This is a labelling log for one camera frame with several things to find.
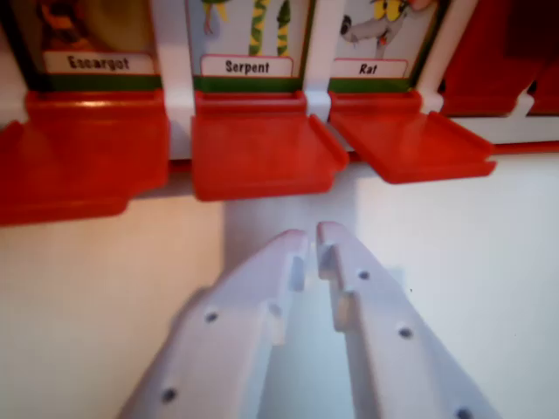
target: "rat illustration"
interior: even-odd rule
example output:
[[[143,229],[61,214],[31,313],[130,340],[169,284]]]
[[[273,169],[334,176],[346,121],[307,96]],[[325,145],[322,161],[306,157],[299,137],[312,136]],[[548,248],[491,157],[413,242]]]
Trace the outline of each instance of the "rat illustration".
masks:
[[[398,34],[409,13],[423,10],[436,0],[372,0],[373,17],[360,24],[352,24],[345,15],[340,34],[356,44],[362,39],[376,38],[376,59],[383,59],[388,44]]]

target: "red plastic tray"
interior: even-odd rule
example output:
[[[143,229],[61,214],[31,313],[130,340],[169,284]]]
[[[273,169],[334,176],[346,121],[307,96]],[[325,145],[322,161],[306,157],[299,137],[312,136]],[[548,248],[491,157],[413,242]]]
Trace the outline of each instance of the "red plastic tray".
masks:
[[[304,95],[197,94],[192,178],[204,201],[328,191],[348,154]]]
[[[493,145],[438,113],[415,93],[334,94],[330,123],[390,183],[489,175]]]
[[[165,184],[162,92],[29,93],[0,133],[0,224],[109,216]]]

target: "snake illustration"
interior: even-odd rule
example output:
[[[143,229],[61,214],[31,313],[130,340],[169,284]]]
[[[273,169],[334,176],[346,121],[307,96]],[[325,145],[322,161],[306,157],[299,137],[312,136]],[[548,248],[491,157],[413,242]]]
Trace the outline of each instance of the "snake illustration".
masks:
[[[204,32],[206,35],[213,33],[210,24],[212,8],[215,6],[221,20],[227,22],[228,18],[225,4],[230,1],[231,0],[202,0],[205,12]],[[250,56],[262,55],[263,33],[269,4],[270,0],[254,0],[254,5],[252,6],[251,36],[248,46],[248,55]],[[288,28],[291,22],[290,0],[284,0],[279,8],[276,20],[278,21],[278,57],[288,57]]]

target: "white wall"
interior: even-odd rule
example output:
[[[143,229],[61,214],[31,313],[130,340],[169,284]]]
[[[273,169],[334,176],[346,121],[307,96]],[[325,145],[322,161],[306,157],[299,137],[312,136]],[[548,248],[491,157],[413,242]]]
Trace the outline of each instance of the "white wall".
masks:
[[[199,203],[178,176],[122,216],[0,229],[0,417],[114,417],[199,286],[325,219],[396,273],[504,417],[557,417],[559,155],[498,160],[488,178],[399,186],[359,164],[326,195],[232,203]],[[329,310],[318,280],[295,300],[261,413],[347,417]]]

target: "label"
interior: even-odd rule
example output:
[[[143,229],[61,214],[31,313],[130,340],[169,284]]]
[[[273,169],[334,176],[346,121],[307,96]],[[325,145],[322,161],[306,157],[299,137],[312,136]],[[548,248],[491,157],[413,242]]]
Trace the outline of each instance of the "label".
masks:
[[[293,60],[289,57],[246,57],[238,55],[204,55],[203,76],[291,77]]]
[[[332,78],[401,79],[407,66],[405,59],[337,58],[332,65]]]
[[[43,59],[50,74],[155,74],[148,54],[48,51]]]

